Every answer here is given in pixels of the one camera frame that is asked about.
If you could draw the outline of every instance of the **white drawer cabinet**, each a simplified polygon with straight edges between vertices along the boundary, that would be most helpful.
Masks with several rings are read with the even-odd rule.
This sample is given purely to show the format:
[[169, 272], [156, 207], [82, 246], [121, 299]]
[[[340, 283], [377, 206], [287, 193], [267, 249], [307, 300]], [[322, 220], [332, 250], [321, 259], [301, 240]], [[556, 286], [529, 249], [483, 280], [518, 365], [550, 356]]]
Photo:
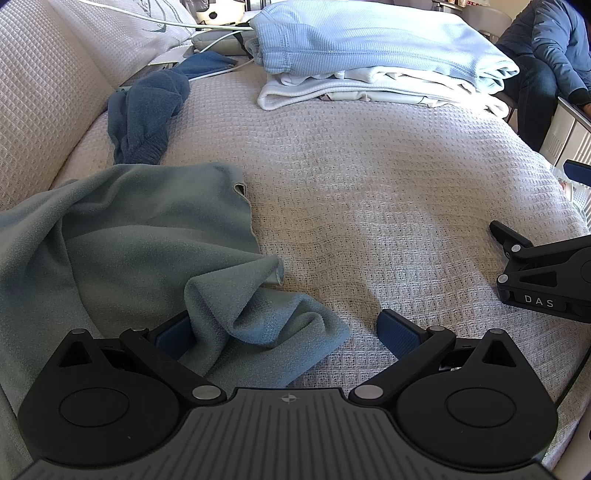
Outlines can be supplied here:
[[540, 153], [558, 168], [566, 160], [591, 165], [591, 122], [580, 110], [559, 98]]

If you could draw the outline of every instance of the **folded laundry stack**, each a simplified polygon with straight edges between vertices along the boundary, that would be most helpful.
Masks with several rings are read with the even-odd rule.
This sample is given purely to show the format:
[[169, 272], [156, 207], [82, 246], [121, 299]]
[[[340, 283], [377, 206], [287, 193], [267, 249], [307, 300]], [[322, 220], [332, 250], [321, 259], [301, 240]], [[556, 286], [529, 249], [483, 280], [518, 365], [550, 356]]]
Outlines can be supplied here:
[[517, 65], [460, 17], [374, 2], [291, 0], [251, 20], [265, 110], [310, 98], [487, 109]]

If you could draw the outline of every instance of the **person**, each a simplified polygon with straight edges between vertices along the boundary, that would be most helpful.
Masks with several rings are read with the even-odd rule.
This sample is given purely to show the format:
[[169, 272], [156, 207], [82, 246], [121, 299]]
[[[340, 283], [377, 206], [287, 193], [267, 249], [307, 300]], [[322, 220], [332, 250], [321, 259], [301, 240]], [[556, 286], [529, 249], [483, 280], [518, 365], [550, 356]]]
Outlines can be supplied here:
[[558, 95], [591, 116], [587, 23], [568, 2], [532, 0], [496, 46], [519, 67], [504, 91], [517, 103], [518, 135], [532, 150], [544, 142]]

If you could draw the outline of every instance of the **gray fleece blanket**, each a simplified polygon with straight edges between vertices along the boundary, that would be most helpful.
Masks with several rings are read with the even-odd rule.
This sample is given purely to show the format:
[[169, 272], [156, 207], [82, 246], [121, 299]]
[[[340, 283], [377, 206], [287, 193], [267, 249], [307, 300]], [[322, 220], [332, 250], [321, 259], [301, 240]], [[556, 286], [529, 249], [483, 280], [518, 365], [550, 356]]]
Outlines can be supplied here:
[[231, 392], [285, 387], [348, 336], [331, 310], [280, 283], [261, 255], [241, 171], [117, 165], [0, 212], [0, 478], [28, 462], [16, 412], [63, 336], [115, 337], [184, 309], [182, 363]]

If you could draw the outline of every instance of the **metal pivot screw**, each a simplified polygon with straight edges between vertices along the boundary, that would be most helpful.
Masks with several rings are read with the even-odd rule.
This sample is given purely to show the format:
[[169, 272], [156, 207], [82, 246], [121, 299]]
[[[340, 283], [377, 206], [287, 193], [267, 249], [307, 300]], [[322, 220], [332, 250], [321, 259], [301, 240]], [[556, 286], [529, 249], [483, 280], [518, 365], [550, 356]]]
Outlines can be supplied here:
[[213, 400], [218, 398], [222, 391], [215, 385], [201, 385], [193, 389], [193, 396], [198, 400]]
[[360, 385], [355, 388], [355, 395], [364, 400], [376, 400], [384, 394], [384, 391], [377, 385]]

